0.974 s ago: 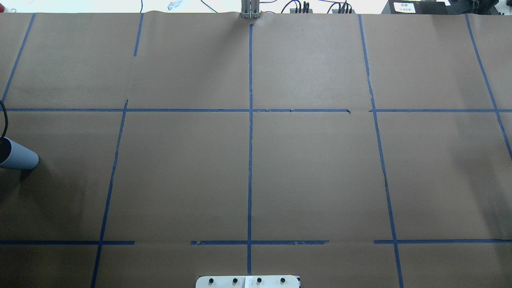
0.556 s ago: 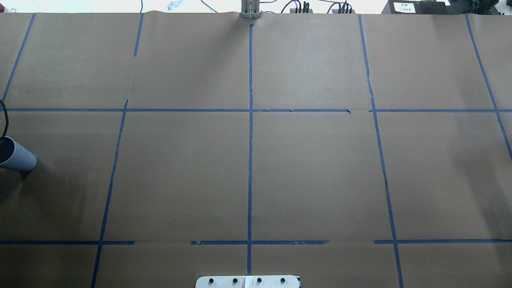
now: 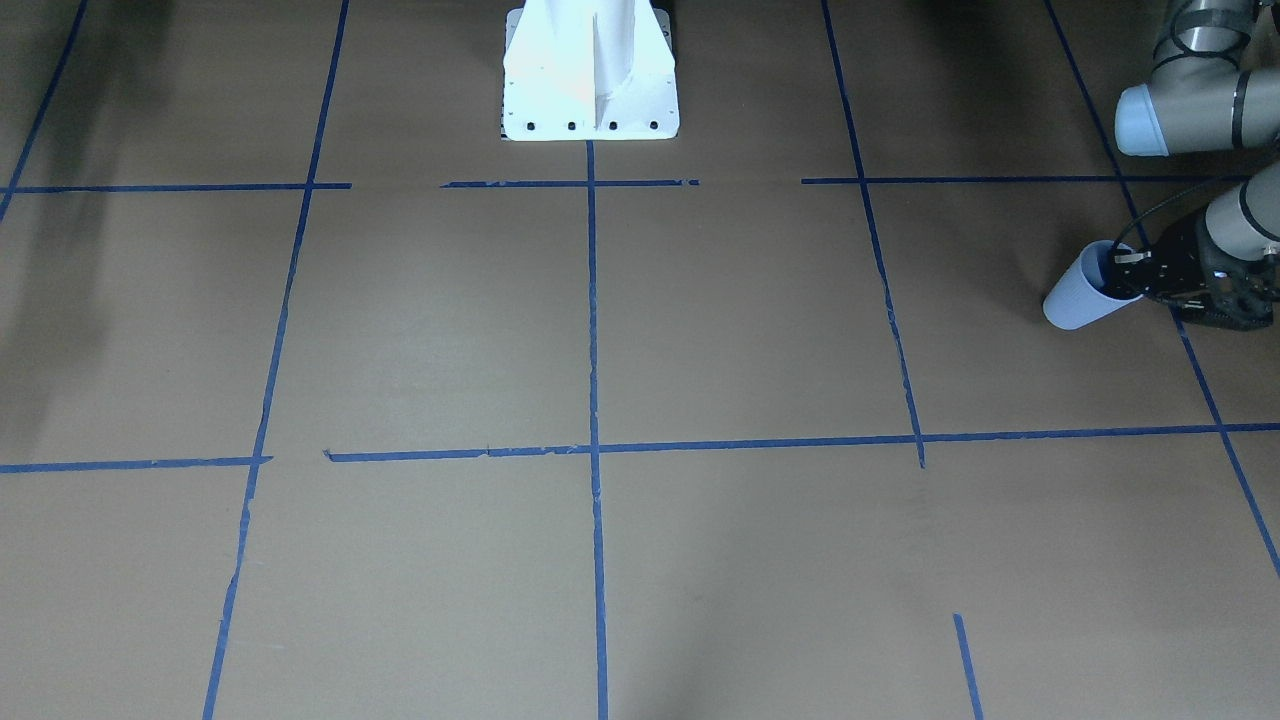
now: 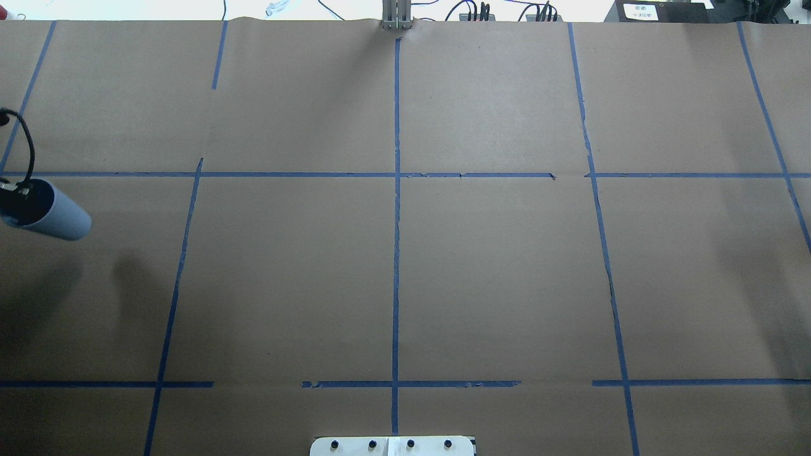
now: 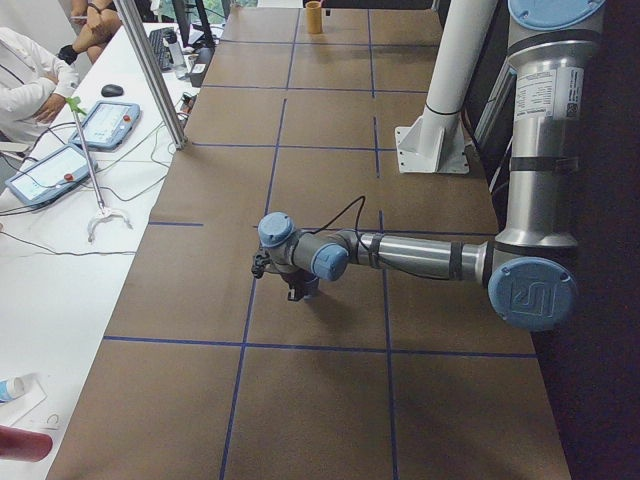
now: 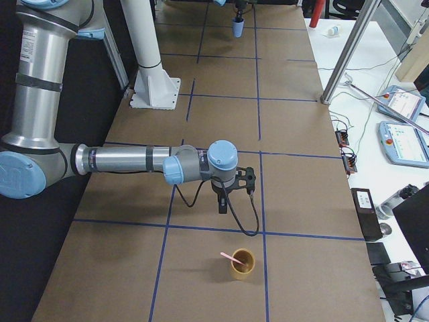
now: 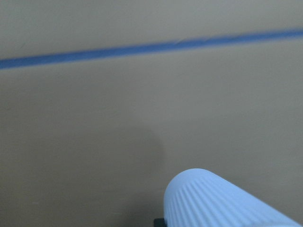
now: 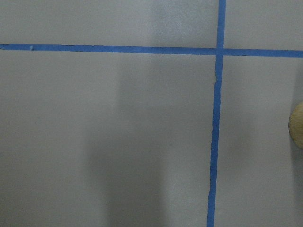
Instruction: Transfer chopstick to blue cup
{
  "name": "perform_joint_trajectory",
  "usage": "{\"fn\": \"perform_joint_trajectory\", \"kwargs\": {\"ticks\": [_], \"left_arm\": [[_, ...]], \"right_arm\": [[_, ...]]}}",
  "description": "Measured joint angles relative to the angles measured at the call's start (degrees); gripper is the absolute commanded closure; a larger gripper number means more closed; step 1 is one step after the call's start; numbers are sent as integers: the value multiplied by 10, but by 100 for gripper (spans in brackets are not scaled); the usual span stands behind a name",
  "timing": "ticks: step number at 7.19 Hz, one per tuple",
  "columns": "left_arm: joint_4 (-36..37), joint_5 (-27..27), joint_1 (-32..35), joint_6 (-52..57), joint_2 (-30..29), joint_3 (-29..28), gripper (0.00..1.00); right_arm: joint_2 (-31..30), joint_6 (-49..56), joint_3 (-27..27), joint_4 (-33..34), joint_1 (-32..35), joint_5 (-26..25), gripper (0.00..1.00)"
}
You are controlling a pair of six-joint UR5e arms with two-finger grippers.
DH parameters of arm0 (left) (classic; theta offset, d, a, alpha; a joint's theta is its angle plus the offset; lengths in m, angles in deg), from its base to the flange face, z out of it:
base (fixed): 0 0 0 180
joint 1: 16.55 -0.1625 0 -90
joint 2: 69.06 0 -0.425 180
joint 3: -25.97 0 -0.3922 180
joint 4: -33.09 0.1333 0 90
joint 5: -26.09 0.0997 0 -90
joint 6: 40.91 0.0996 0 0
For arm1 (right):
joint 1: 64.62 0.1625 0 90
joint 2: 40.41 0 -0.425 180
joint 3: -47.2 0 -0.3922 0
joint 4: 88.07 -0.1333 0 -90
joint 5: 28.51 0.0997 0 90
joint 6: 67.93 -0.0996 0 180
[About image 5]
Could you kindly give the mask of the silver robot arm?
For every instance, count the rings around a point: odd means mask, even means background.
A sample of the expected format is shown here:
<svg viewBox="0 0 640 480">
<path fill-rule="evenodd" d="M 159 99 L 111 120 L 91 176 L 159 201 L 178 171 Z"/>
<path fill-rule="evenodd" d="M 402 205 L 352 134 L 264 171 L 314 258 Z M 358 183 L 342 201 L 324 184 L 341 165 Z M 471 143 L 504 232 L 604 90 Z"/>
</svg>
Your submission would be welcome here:
<svg viewBox="0 0 640 480">
<path fill-rule="evenodd" d="M 279 275 L 292 301 L 349 264 L 394 269 L 419 278 L 475 281 L 495 312 L 528 331 L 565 322 L 578 298 L 569 265 L 569 185 L 578 168 L 572 148 L 581 113 L 584 69 L 596 53 L 601 1 L 512 1 L 505 70 L 515 75 L 515 107 L 505 227 L 480 245 L 297 228 L 282 213 L 258 225 L 252 273 Z"/>
</svg>

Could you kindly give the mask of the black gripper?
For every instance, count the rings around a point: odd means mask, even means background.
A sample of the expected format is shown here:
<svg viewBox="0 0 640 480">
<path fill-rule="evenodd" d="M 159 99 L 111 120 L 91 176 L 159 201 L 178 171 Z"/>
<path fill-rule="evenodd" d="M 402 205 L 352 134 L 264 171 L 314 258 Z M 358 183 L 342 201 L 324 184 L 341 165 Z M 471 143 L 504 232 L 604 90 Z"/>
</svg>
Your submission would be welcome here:
<svg viewBox="0 0 640 480">
<path fill-rule="evenodd" d="M 302 269 L 290 273 L 281 273 L 280 276 L 289 287 L 287 300 L 292 302 L 298 302 L 303 298 L 303 290 L 300 289 L 301 284 L 305 280 L 310 280 L 315 277 L 314 274 Z"/>
</svg>

